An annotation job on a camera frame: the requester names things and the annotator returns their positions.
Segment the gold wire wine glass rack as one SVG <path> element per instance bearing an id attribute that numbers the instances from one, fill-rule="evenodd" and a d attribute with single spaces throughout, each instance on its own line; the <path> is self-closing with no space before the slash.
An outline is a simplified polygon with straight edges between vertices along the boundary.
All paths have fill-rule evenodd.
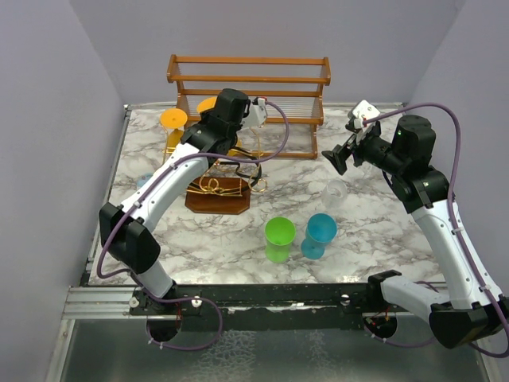
<path id="1" fill-rule="evenodd" d="M 237 146 L 239 155 L 230 157 L 243 157 L 257 159 L 264 154 L 262 152 L 259 137 L 251 128 L 257 138 L 256 151 L 249 151 L 241 147 L 240 138 Z M 217 160 L 210 170 L 228 172 L 232 170 L 234 177 L 208 176 L 208 172 L 196 178 L 190 183 L 185 194 L 185 207 L 194 213 L 239 215 L 246 212 L 251 205 L 251 192 L 263 192 L 266 185 L 256 189 L 262 179 L 262 167 L 257 165 L 253 173 L 246 174 L 240 169 L 240 163 L 231 160 Z"/>

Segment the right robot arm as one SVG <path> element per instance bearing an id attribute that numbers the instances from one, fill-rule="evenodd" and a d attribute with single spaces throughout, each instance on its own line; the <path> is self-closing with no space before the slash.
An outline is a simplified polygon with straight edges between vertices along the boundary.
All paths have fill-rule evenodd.
<path id="1" fill-rule="evenodd" d="M 424 233 L 448 289 L 436 293 L 398 271 L 384 271 L 369 277 L 367 305 L 375 311 L 402 307 L 427 322 L 447 349 L 498 333 L 508 323 L 508 298 L 481 266 L 457 205 L 448 199 L 449 181 L 429 164 L 436 140 L 429 120 L 404 115 L 390 142 L 381 137 L 379 122 L 367 129 L 362 123 L 351 117 L 346 125 L 351 137 L 323 156 L 339 174 L 346 172 L 348 158 L 355 166 L 367 162 L 386 174 L 393 194 Z"/>

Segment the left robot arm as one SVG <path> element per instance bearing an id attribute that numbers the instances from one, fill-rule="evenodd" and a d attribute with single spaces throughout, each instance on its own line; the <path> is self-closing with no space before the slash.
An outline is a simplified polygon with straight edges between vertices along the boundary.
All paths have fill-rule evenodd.
<path id="1" fill-rule="evenodd" d="M 176 295 L 171 291 L 175 282 L 158 260 L 161 247 L 153 230 L 188 185 L 212 166 L 216 155 L 226 154 L 236 144 L 250 103 L 241 91 L 222 90 L 214 107 L 185 129 L 170 158 L 143 187 L 119 205 L 107 202 L 99 211 L 101 255 L 110 254 L 127 266 L 149 291 L 148 304 L 159 314 L 173 309 Z"/>

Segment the orange wine glass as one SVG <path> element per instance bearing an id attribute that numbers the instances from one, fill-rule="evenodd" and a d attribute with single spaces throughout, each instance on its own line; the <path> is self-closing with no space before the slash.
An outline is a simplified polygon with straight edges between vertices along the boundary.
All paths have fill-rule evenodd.
<path id="1" fill-rule="evenodd" d="M 197 106 L 196 106 L 196 112 L 198 114 L 201 114 L 205 111 L 208 111 L 212 109 L 216 104 L 216 96 L 208 97 L 207 99 L 202 100 Z M 239 155 L 239 151 L 237 149 L 231 149 L 227 153 L 229 156 L 237 156 Z"/>
<path id="2" fill-rule="evenodd" d="M 163 161 L 170 155 L 178 145 L 184 134 L 184 128 L 188 122 L 188 115 L 180 108 L 170 108 L 162 112 L 160 124 L 166 134 L 165 149 L 163 150 Z"/>

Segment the blue plastic wine glass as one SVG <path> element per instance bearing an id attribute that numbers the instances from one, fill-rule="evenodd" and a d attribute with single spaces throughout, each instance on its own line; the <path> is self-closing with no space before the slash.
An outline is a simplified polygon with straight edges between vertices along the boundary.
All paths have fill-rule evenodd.
<path id="1" fill-rule="evenodd" d="M 311 216 L 306 226 L 305 238 L 301 243 L 302 255 L 312 260 L 321 258 L 336 234 L 337 224 L 330 215 L 318 213 Z"/>

